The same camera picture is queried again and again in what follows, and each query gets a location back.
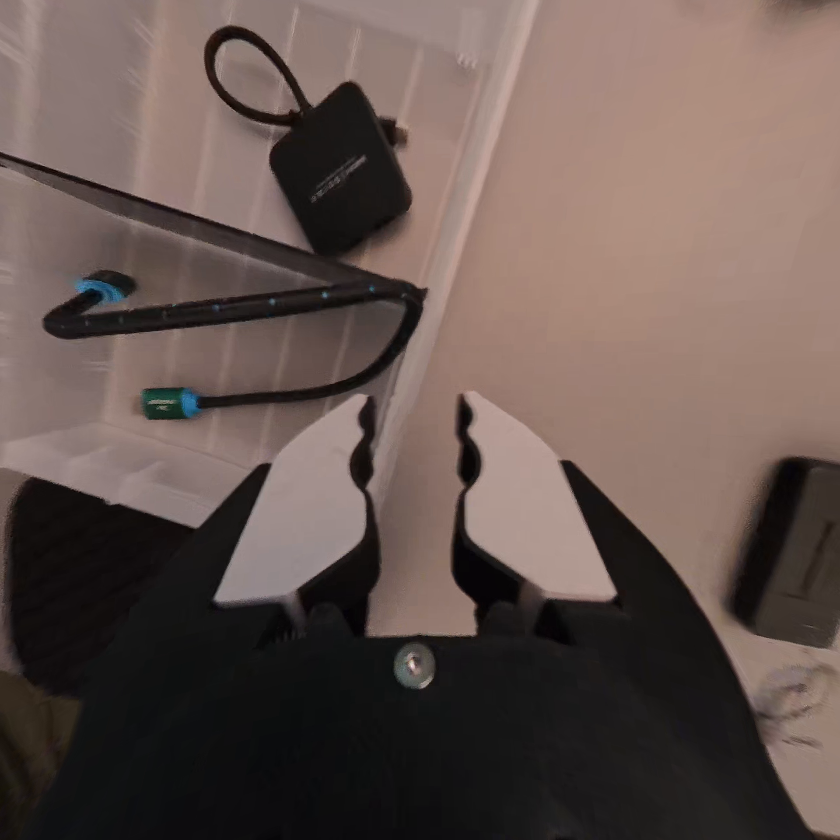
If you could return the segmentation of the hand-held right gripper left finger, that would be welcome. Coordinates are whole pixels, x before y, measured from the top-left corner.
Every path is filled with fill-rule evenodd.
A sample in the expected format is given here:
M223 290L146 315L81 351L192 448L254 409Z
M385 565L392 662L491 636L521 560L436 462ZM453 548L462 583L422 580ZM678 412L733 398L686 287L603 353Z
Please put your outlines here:
M368 445L375 403L353 395L294 437L272 461L215 604L284 602L350 553L366 528L367 479L351 474Z

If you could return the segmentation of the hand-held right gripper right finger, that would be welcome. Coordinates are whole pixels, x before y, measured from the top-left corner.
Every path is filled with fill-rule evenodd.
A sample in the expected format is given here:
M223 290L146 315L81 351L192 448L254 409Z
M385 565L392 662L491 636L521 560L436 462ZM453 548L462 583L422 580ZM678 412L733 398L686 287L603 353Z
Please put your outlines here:
M458 399L460 442L452 568L474 603L609 603L617 590L561 458L477 392Z

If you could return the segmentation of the black HDMI switch box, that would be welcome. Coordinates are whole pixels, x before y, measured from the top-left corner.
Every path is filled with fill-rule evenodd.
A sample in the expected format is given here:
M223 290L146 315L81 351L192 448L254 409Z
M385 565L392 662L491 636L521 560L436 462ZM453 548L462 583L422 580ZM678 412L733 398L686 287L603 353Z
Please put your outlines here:
M261 111L224 87L217 56L235 41L268 59L296 110ZM377 114L355 81L340 83L312 104L280 54L257 33L237 25L210 34L203 62L211 88L229 109L252 123L280 129L269 151L269 168L315 254L345 255L407 214L413 193L395 153L407 143L407 131L397 120Z

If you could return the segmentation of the clear plastic storage bin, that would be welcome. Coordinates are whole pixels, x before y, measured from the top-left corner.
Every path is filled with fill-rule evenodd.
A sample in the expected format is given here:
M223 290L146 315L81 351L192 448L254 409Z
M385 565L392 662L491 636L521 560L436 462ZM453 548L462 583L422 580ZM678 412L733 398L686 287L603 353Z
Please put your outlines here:
M371 493L385 498L539 2L2 2L2 151L177 211L307 249L269 168L277 129L210 88L214 30L255 31L313 103L357 82L407 129L402 219L343 259L428 291L405 353L362 387L377 408ZM2 470L189 526L343 396L142 417L147 387L218 396L338 382L399 322L390 303L282 320L62 341L48 310L97 269L122 308L317 284L228 245L103 211L2 169Z

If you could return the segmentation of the black rectangular box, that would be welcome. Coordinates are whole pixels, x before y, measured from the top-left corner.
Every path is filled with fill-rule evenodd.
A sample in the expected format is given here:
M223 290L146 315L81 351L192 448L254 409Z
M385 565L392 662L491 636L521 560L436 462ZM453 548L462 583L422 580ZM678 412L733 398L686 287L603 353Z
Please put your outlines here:
M839 464L790 457L775 467L729 601L750 632L810 648L839 624Z

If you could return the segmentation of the black divider plate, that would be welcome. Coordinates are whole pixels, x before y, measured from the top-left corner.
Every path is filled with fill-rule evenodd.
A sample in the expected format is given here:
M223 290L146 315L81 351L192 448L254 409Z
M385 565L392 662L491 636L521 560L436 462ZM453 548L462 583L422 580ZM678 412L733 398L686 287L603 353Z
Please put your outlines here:
M412 295L422 308L427 290L414 284L380 276L341 261L314 255L236 227L183 212L106 185L91 182L11 154L1 153L1 165L28 179L49 186L111 215L159 228L173 235L224 249L232 254L255 258L327 285L358 282L381 297L385 289L398 295Z

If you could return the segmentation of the person's olive jacket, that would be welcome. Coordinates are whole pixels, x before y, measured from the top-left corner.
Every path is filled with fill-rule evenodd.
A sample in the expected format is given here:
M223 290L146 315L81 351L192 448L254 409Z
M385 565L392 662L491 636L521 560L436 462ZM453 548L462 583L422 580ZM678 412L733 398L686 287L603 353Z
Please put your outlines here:
M69 750L80 702L1 672L1 838L20 838Z

